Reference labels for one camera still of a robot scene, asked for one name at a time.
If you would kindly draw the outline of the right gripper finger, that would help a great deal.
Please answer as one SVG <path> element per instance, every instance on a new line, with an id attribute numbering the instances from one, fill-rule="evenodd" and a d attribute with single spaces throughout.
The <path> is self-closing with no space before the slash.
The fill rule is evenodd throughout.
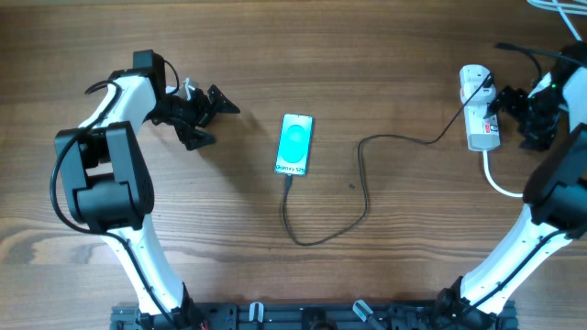
<path id="1" fill-rule="evenodd" d="M 550 148 L 556 136 L 556 127 L 520 126 L 519 133 L 524 137 L 520 143 L 521 149 L 545 151 Z"/>
<path id="2" fill-rule="evenodd" d="M 487 106 L 484 119 L 498 114 L 499 111 L 506 111 L 515 104 L 515 90 L 511 87 L 504 87 Z"/>

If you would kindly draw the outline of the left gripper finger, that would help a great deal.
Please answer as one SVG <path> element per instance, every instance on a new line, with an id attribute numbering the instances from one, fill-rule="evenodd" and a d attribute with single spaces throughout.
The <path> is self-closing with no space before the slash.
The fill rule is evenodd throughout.
<path id="1" fill-rule="evenodd" d="M 233 104 L 215 85 L 212 84 L 208 92 L 208 98 L 211 104 L 211 110 L 220 114 L 239 114 L 240 109 Z"/>
<path id="2" fill-rule="evenodd" d="M 216 138 L 213 135 L 196 128 L 180 124 L 175 124 L 174 128 L 178 139 L 184 144 L 187 150 L 199 149 L 216 142 Z"/>

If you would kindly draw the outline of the smartphone with cyan screen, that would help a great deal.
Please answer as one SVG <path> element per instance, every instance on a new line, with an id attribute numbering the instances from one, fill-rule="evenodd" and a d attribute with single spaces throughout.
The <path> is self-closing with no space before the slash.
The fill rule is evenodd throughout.
<path id="1" fill-rule="evenodd" d="M 313 136 L 314 118 L 310 115 L 285 114 L 276 154 L 274 171 L 305 176 Z"/>

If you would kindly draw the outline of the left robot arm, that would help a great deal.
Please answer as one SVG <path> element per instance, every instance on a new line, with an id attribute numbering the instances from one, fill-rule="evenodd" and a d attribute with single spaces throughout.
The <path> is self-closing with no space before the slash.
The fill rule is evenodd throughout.
<path id="1" fill-rule="evenodd" d="M 113 71 L 87 93 L 106 89 L 95 112 L 55 137 L 50 177 L 56 215 L 76 232 L 101 237 L 114 251 L 138 304 L 113 308 L 113 329 L 206 329 L 206 314 L 166 259 L 151 213 L 155 194 L 137 135 L 142 125 L 174 127 L 188 150 L 215 143 L 205 127 L 239 109 L 215 86 L 166 82 L 171 64 L 151 49 L 136 51 L 129 69 Z"/>

